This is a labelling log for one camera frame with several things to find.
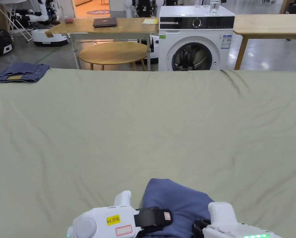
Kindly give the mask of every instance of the washing machine control panel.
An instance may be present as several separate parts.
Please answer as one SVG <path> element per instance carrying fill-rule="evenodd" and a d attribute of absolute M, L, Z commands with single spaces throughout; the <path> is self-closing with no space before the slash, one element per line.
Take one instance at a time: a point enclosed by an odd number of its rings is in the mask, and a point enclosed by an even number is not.
<path fill-rule="evenodd" d="M 160 17 L 160 29 L 232 29 L 234 16 Z"/>

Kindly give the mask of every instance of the black strap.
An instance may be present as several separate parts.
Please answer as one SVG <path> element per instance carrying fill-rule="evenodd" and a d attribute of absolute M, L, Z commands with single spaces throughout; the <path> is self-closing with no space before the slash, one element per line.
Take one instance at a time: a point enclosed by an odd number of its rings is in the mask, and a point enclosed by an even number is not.
<path fill-rule="evenodd" d="M 173 222 L 173 216 L 169 209 L 160 209 L 159 207 L 150 207 L 137 209 L 139 214 L 134 215 L 136 227 L 142 227 L 138 233 L 141 237 L 147 233 L 163 230 Z"/>
<path fill-rule="evenodd" d="M 211 220 L 204 219 L 204 220 L 198 220 L 193 222 L 192 225 L 192 237 L 193 238 L 204 238 L 203 235 L 203 228 L 207 227 L 208 225 L 211 225 Z"/>

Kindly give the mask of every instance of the washing machine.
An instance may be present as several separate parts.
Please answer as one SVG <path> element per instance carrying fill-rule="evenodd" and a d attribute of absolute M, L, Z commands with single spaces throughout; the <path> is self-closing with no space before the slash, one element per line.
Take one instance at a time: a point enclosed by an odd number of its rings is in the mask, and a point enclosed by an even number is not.
<path fill-rule="evenodd" d="M 219 6 L 162 6 L 159 71 L 225 69 L 235 15 Z"/>

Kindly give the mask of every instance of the green led light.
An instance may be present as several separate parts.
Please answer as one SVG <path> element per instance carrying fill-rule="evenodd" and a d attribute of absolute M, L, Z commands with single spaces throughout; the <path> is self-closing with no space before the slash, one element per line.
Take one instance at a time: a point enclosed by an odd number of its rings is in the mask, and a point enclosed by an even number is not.
<path fill-rule="evenodd" d="M 252 236 L 244 236 L 244 238 L 267 238 L 269 237 L 270 235 L 267 235 L 267 234 L 263 234 L 263 235 L 252 235 Z"/>

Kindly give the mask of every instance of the white robot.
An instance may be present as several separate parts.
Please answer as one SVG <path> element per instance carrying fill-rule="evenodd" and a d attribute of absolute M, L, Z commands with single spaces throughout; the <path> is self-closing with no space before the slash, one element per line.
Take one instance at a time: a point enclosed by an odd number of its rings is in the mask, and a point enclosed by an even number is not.
<path fill-rule="evenodd" d="M 164 0 L 145 0 L 145 2 L 143 0 L 124 0 L 126 17 L 159 18 L 160 9 L 163 6 L 163 4 Z M 150 61 L 151 63 L 157 63 L 159 57 L 159 36 L 150 36 L 150 49 Z"/>
<path fill-rule="evenodd" d="M 54 34 L 52 38 L 45 35 L 47 28 L 59 24 L 58 21 L 58 5 L 56 0 L 38 0 L 40 12 L 28 10 L 27 14 L 20 15 L 16 13 L 18 19 L 25 20 L 40 29 L 31 31 L 32 39 L 35 45 L 38 46 L 62 46 L 68 43 L 66 36 L 61 34 Z"/>
<path fill-rule="evenodd" d="M 94 208 L 78 216 L 68 228 L 67 238 L 135 238 L 172 224 L 171 211 L 156 207 L 135 210 L 130 198 L 130 191 L 123 191 L 116 196 L 113 207 Z M 227 202 L 211 202 L 209 212 L 211 220 L 191 224 L 195 238 L 281 238 L 270 231 L 238 223 Z"/>

